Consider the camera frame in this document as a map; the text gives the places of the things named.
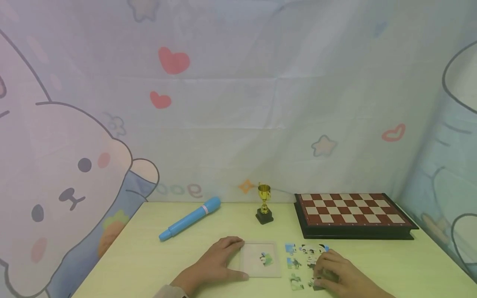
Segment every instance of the backdrop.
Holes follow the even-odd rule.
[[[146,200],[258,202],[259,181],[386,192],[441,231],[477,207],[472,54],[442,84],[473,2],[0,0],[0,297],[71,296]],[[467,218],[446,247],[470,271]]]

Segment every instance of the chess board box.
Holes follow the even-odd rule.
[[[413,240],[419,227],[386,194],[295,194],[305,239]]]

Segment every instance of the bunny eye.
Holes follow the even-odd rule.
[[[43,221],[43,207],[40,204],[35,205],[35,207],[33,207],[31,210],[31,218],[37,223]]]
[[[87,173],[91,170],[91,160],[88,158],[82,158],[78,161],[78,169],[83,172]]]
[[[5,86],[5,82],[0,76],[0,98],[4,98],[7,95],[7,87]]]

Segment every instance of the table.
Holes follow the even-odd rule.
[[[200,203],[144,203],[94,267],[73,298],[150,298],[224,236],[276,241],[282,278],[205,287],[196,297],[332,297],[326,291],[292,291],[283,244],[323,243],[350,259],[396,297],[477,297],[477,285],[422,230],[415,240],[304,240],[293,204],[269,204],[275,221],[255,218],[259,203],[223,203],[178,236],[158,235]],[[235,256],[231,268],[238,269]]]

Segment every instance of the black trophy base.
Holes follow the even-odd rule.
[[[259,220],[259,222],[264,225],[269,222],[273,221],[273,217],[271,216],[271,210],[269,209],[267,214],[263,214],[260,212],[260,208],[257,209],[257,214],[255,214],[255,217]]]

